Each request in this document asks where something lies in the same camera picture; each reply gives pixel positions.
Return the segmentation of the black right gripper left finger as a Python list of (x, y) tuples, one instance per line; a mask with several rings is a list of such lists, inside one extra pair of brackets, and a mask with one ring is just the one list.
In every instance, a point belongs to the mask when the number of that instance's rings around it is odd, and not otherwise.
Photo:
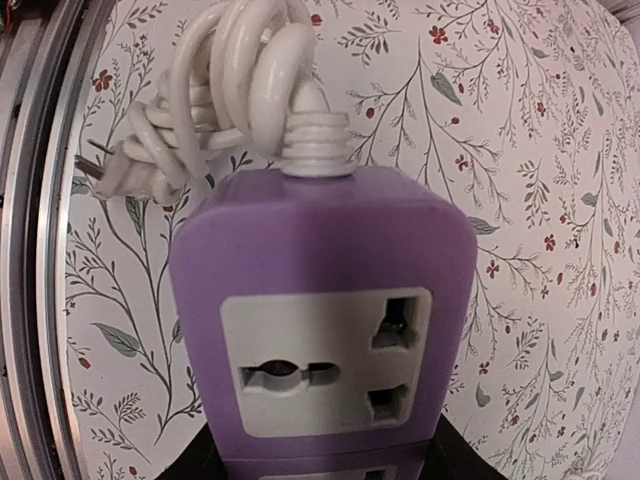
[(227, 480), (228, 474), (219, 455), (208, 422), (182, 453), (157, 477), (157, 480)]

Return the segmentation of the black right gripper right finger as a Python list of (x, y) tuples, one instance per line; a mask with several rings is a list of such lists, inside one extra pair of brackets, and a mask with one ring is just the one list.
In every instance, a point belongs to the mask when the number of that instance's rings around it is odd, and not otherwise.
[(505, 480), (441, 415), (429, 443), (429, 480)]

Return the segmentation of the purple power strip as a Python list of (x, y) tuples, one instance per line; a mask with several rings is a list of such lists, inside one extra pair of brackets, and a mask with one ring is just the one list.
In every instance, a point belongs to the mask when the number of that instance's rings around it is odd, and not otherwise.
[(227, 476), (418, 478), (476, 258), (469, 218), (392, 168), (221, 181), (170, 275)]

